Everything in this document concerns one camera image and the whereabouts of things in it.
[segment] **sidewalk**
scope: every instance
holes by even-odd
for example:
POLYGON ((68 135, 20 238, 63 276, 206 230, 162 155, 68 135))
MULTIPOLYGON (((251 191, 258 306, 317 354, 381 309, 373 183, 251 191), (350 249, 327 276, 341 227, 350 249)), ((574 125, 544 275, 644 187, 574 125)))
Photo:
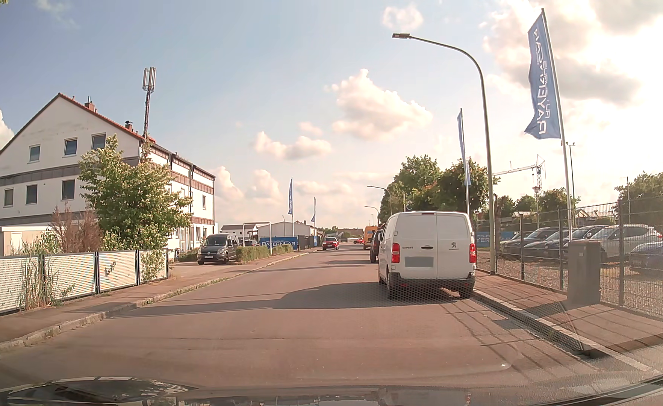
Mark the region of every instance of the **sidewalk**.
POLYGON ((54 308, 34 309, 0 317, 0 353, 40 342, 76 327, 91 324, 122 311, 135 309, 187 291, 308 254, 291 252, 244 265, 172 264, 169 278, 100 295, 80 298, 54 308))
POLYGON ((663 370, 663 321, 481 273, 475 299, 590 358, 613 357, 640 371, 663 370))

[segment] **gravel lot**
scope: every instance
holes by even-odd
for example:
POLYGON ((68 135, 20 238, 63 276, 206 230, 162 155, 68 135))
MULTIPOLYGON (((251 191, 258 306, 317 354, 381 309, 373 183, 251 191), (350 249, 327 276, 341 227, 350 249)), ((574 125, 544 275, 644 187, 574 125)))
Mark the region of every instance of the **gravel lot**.
MULTIPOLYGON (((489 271, 489 251, 480 251, 478 267, 489 271)), ((554 261, 534 261, 525 259, 525 280, 560 289, 560 265, 554 261)), ((497 272, 521 279, 521 264, 518 260, 501 258, 497 272)), ((563 291, 568 285, 568 271, 564 269, 563 291)), ((663 318, 663 272, 658 277, 649 277, 625 267, 623 277, 624 296, 622 306, 663 318)), ((600 269, 601 299, 615 305, 619 303, 619 264, 603 264, 600 269)))

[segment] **metal mesh fence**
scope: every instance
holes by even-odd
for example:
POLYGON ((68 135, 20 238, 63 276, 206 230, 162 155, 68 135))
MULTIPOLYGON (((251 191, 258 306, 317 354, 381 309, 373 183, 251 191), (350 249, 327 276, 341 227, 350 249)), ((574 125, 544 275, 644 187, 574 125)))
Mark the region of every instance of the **metal mesh fence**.
MULTIPOLYGON (((599 247, 600 300, 663 318, 663 196, 571 212, 572 241, 599 247)), ((489 222, 477 221, 475 228, 478 267, 492 272, 489 222)), ((496 227, 496 273, 567 292, 570 277, 578 277, 578 271, 569 269, 568 228, 565 209, 503 217, 496 227)))

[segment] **van tail light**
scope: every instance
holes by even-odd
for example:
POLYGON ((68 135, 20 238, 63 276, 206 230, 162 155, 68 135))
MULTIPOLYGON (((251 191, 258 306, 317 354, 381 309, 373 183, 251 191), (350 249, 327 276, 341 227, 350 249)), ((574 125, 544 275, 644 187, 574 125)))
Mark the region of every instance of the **van tail light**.
POLYGON ((397 243, 391 245, 391 263, 399 263, 399 244, 397 243))
POLYGON ((469 263, 474 264, 477 262, 477 245, 472 243, 469 245, 469 263))

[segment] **asphalt road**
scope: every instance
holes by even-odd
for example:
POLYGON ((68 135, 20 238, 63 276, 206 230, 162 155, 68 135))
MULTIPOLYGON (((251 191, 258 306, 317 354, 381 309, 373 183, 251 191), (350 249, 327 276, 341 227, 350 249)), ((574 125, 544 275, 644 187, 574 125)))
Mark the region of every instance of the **asphalt road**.
POLYGON ((313 252, 1 355, 0 388, 84 376, 217 388, 524 386, 595 372, 473 300, 445 291, 388 300, 368 252, 313 252))

